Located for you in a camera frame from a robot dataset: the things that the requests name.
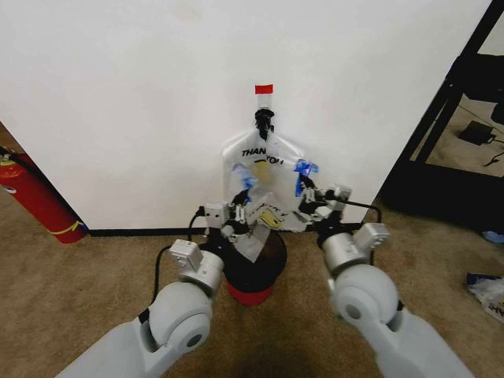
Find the black cable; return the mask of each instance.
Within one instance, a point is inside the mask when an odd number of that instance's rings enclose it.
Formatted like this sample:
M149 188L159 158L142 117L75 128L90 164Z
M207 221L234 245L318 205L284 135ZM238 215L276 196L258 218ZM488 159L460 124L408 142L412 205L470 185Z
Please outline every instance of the black cable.
M374 210L376 211L376 222L381 223L381 209L379 207L373 205L366 205L365 203L352 202L342 198L338 198L337 201L351 206L365 207L366 209Z
M205 216L205 208L203 206L199 206L198 211L191 218L191 221L189 222L189 227L187 228L187 240L189 240L190 242L192 242L192 224L196 221L197 217L203 217L203 216Z
M9 160L14 161L16 164L20 165L24 169L26 169L29 173L31 173L35 178L40 180L42 183L46 185L46 187L59 199L61 204L80 222L83 223L82 219L77 215L75 210L69 205L68 202L60 195L59 191L56 190L54 185L47 179L46 175L42 173L39 167L31 165L21 159L18 154L10 152L6 150L4 147L0 146L0 155L8 155Z
M189 228L187 229L187 240L192 242L192 224L195 222L196 218L198 217L198 214L195 214L191 221L189 222Z
M483 167L488 167L489 165L492 165L494 163L497 163L498 161L500 161L499 159L497 159L499 156L501 155L504 155L504 152L501 152L500 154L496 154L495 156L492 156L492 158L490 159L490 161L483 165Z
M165 252L166 250L169 250L171 246L165 246L163 248L161 248L161 250L159 251L159 253L157 254L157 257L156 257L156 267L155 267L155 270L154 270L154 291L152 293L152 301L150 302L150 304L152 305L154 303L154 301L156 300L156 297L158 296L158 291L159 291L159 268L160 268L160 265L161 265L161 258L163 256L163 252Z

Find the black baseboard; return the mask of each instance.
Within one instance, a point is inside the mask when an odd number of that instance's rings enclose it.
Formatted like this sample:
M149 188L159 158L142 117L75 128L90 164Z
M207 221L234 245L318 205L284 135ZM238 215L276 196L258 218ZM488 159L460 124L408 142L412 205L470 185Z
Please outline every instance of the black baseboard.
M361 227L361 223L345 223L345 225L352 229L358 230ZM205 228L195 227L192 229L192 235L203 235ZM156 235L187 235L187 228L112 228L105 230L89 230L89 235L91 236L156 236Z

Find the black device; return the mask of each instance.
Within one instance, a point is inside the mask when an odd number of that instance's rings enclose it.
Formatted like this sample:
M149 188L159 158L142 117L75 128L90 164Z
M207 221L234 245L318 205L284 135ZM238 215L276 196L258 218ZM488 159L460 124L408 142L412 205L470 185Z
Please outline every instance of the black device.
M495 139L495 135L491 133L493 127L481 124L472 120L467 128L458 136L459 139L466 142L481 146L483 143L490 143Z

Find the blue tape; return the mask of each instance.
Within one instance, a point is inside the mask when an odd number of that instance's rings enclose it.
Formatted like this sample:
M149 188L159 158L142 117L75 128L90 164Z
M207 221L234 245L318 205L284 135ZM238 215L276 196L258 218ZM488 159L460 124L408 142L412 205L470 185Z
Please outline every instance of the blue tape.
M318 165L308 160L299 159L294 167L294 172L299 172L304 177L308 177L308 175L311 172L314 173L318 172ZM302 193L301 180L298 177L298 180L296 181L296 197L301 196L301 193Z
M240 182L244 190L249 190L256 186L258 179L250 173L249 169L240 163L235 163L232 167L232 172L236 172L240 175ZM250 197L247 195L246 202L250 202Z

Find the red trash can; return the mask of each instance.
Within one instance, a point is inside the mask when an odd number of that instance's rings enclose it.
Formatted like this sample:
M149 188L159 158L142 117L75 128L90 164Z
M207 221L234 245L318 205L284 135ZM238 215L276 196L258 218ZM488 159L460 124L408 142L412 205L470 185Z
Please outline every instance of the red trash can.
M271 231L254 263L237 250L232 252L224 263L230 294L245 306L260 305L272 294L276 278L287 263L284 241L278 232Z

